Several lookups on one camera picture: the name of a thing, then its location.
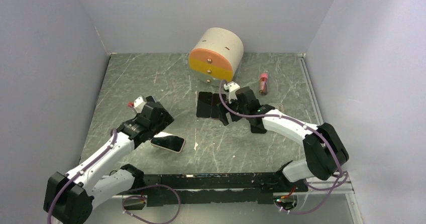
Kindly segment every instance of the wall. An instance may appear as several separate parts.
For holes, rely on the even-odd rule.
[[[366,223],[426,223],[426,0],[335,0],[307,52]]]
[[[45,223],[78,163],[108,55],[78,0],[0,0],[0,222]]]
[[[81,0],[106,49],[189,52],[210,27],[246,52],[306,52],[333,0]]]

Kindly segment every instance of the cylindrical storage box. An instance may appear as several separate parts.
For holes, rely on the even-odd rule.
[[[232,81],[243,57],[243,42],[233,32],[210,28],[189,54],[189,69],[203,82],[219,86]]]

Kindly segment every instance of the small bottle with pink cap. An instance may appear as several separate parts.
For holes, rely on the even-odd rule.
[[[268,73],[264,72],[260,74],[260,95],[266,95],[268,93]]]

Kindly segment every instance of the black smartphone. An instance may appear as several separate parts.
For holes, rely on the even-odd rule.
[[[151,139],[152,146],[160,147],[176,153],[179,153],[182,150],[184,144],[184,138],[166,132],[160,132]]]
[[[210,118],[212,92],[199,92],[196,116],[199,118]]]
[[[226,101],[226,94],[222,94],[222,98],[224,101]],[[211,118],[212,119],[219,119],[219,107],[218,104],[221,102],[221,99],[219,98],[218,93],[213,93],[213,96],[211,98]]]

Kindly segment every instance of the gray marble surface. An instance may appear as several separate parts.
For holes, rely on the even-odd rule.
[[[262,72],[269,74],[266,96],[258,94]],[[287,115],[317,123],[296,54],[246,53],[234,81],[250,86],[261,104],[281,103]],[[165,131],[186,138],[185,146],[181,153],[173,153],[144,143],[115,168],[130,163],[147,174],[276,171],[304,157],[301,146],[281,135],[250,133],[246,120],[224,127],[218,120],[197,118],[200,91],[218,92],[218,88],[189,74],[188,54],[112,55],[81,161],[109,139],[111,128],[134,116],[127,103],[140,95],[153,95],[172,114],[175,121]]]

